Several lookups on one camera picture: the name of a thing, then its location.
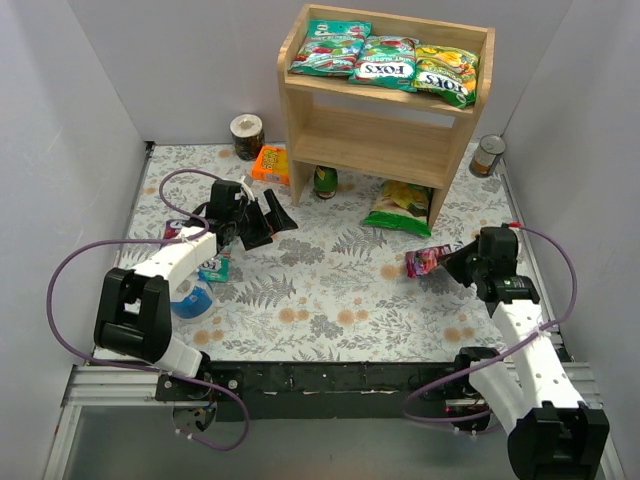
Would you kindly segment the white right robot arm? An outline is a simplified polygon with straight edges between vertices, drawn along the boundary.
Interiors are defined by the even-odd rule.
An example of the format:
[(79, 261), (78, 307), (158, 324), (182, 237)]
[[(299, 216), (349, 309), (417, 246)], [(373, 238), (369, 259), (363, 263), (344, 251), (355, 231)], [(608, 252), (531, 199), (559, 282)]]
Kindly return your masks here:
[(484, 227), (467, 246), (440, 260), (458, 283), (476, 288), (499, 328), (517, 375), (504, 356), (460, 353), (454, 382), (478, 392), (507, 434), (510, 465), (519, 479), (595, 478), (610, 425), (573, 386), (542, 322), (533, 281), (517, 272), (513, 226)]

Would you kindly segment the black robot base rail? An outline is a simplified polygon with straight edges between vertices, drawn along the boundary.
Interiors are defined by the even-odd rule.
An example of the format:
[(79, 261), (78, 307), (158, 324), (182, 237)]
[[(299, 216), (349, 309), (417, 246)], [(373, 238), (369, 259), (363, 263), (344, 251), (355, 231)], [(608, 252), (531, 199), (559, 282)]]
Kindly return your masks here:
[(484, 399), (467, 380), (458, 379), (421, 394), (419, 388), (462, 369), (467, 355), (452, 362), (231, 362), (209, 361), (198, 383), (167, 374), (157, 382), (158, 401), (195, 408), (196, 425), (279, 419), (391, 419), (404, 412), (440, 418), (463, 432), (496, 429)]

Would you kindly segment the yellow green Fox's candy bag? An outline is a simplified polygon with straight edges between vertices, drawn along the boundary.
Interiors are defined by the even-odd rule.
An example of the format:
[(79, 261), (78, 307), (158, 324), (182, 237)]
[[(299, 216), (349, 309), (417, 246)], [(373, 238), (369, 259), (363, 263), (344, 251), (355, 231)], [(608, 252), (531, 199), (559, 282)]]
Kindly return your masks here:
[(416, 90), (439, 95), (459, 109), (475, 103), (479, 63), (475, 53), (455, 47), (418, 45), (415, 55)]

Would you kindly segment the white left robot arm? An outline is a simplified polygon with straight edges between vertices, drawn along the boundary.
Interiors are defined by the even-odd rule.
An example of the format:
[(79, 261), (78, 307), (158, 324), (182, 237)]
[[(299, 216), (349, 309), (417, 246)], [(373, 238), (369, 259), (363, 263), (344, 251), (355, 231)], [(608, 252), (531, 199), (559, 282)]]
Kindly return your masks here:
[(173, 334), (171, 304), (179, 286), (235, 239), (251, 250), (272, 243), (275, 233), (298, 227), (273, 190), (265, 190), (264, 197), (268, 212), (244, 182), (217, 180), (209, 200), (158, 252), (129, 270), (111, 269), (97, 311), (96, 345), (195, 378), (203, 354)]

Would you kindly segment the teal Fox's candy bag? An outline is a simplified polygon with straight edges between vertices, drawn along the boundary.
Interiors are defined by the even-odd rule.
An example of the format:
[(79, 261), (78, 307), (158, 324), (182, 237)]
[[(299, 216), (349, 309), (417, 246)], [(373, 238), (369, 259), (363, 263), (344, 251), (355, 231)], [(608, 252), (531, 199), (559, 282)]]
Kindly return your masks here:
[(411, 37), (369, 36), (348, 82), (415, 92), (413, 82), (418, 43)]
[(313, 19), (289, 71), (311, 76), (350, 76), (372, 30), (368, 22)]

